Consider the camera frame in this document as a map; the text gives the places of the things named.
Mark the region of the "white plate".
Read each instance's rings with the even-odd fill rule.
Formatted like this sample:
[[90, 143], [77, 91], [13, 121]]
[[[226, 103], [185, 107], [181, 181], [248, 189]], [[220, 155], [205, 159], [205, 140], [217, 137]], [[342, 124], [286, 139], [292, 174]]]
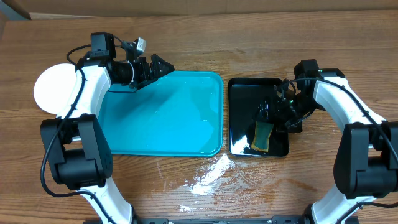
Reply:
[[34, 85], [34, 100], [50, 114], [59, 114], [68, 103], [76, 82], [75, 67], [61, 63], [40, 74]]

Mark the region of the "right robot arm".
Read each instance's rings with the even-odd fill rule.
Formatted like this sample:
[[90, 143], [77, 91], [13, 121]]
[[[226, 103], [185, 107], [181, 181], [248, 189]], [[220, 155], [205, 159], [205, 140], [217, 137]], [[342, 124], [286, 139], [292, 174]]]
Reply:
[[386, 121], [351, 89], [337, 68], [320, 68], [315, 59], [294, 67], [295, 78], [271, 88], [253, 119], [251, 148], [265, 151], [273, 130], [301, 132], [315, 110], [326, 111], [342, 137], [333, 166], [334, 185], [309, 205], [295, 223], [357, 223], [353, 214], [365, 206], [396, 208], [377, 203], [397, 191], [397, 122]]

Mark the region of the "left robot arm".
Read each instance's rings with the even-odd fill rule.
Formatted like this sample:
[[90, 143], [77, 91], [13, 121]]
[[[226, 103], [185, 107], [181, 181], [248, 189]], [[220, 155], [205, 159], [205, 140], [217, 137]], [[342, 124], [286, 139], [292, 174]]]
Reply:
[[98, 121], [106, 92], [113, 84], [140, 90], [172, 73], [175, 67], [156, 54], [147, 62], [146, 42], [122, 41], [125, 60], [116, 60], [115, 35], [95, 32], [88, 51], [71, 61], [76, 82], [67, 103], [54, 119], [42, 121], [40, 135], [45, 148], [40, 183], [57, 198], [81, 195], [101, 223], [141, 223], [134, 207], [112, 178], [113, 157]]

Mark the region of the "yellow green sponge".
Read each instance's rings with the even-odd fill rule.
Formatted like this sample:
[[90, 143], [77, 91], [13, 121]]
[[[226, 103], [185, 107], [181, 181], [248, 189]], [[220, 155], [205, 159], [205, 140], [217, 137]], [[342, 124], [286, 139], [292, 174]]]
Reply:
[[256, 121], [254, 125], [254, 137], [251, 143], [251, 149], [259, 152], [268, 152], [269, 138], [273, 127], [273, 124]]

